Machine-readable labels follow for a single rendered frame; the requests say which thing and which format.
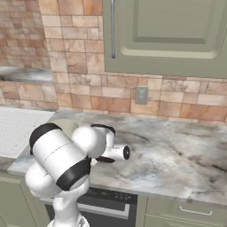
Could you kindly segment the sage green drawer front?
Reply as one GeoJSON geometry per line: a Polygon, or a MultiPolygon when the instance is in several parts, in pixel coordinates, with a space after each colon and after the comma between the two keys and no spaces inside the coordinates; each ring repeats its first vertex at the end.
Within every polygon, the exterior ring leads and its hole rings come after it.
{"type": "Polygon", "coordinates": [[[184,202],[179,199],[167,199],[161,197],[149,197],[147,200],[146,213],[148,215],[174,216],[181,218],[194,218],[198,220],[212,220],[213,222],[222,222],[227,217],[227,208],[216,207],[204,202],[184,202]],[[195,215],[185,213],[179,210],[179,206],[184,209],[208,213],[213,210],[212,216],[195,215]]]}

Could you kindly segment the black dishwasher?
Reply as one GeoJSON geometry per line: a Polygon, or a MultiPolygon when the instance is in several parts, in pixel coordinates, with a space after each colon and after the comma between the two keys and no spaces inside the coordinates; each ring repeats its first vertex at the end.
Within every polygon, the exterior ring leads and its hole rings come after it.
{"type": "Polygon", "coordinates": [[[123,210],[130,205],[129,218],[121,219],[105,215],[97,215],[81,211],[90,227],[136,227],[137,195],[90,187],[88,192],[78,199],[78,204],[123,210]]]}

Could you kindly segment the sage green upper cupboard door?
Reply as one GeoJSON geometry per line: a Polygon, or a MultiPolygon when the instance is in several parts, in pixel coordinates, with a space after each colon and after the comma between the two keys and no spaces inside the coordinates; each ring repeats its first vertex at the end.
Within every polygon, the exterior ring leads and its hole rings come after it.
{"type": "Polygon", "coordinates": [[[103,0],[105,70],[227,79],[227,0],[103,0]]]}

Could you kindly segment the sage green cupboard door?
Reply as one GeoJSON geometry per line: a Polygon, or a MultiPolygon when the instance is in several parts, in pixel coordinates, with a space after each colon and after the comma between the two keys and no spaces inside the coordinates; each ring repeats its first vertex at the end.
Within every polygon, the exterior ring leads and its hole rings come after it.
{"type": "Polygon", "coordinates": [[[34,197],[23,176],[0,172],[0,227],[47,227],[45,205],[34,197]]]}
{"type": "Polygon", "coordinates": [[[227,79],[227,0],[103,0],[105,70],[227,79]]]}
{"type": "Polygon", "coordinates": [[[209,223],[184,222],[164,217],[147,215],[144,227],[227,227],[225,224],[214,225],[209,223]]]}

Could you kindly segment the sage green lower cupboard door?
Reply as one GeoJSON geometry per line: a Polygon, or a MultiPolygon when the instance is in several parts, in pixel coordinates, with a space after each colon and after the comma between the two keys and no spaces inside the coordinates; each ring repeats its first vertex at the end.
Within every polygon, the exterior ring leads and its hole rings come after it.
{"type": "Polygon", "coordinates": [[[164,217],[147,215],[144,227],[227,227],[225,224],[214,225],[209,223],[184,222],[164,217]]]}
{"type": "Polygon", "coordinates": [[[45,205],[34,197],[23,176],[0,172],[0,227],[47,227],[45,205]]]}

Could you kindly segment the grey wall socket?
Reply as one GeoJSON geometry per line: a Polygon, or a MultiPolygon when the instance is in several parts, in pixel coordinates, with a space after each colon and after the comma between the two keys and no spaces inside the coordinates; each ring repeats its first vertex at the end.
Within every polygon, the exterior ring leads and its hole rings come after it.
{"type": "Polygon", "coordinates": [[[147,87],[136,87],[135,103],[138,105],[146,105],[148,99],[148,88],[147,87]]]}

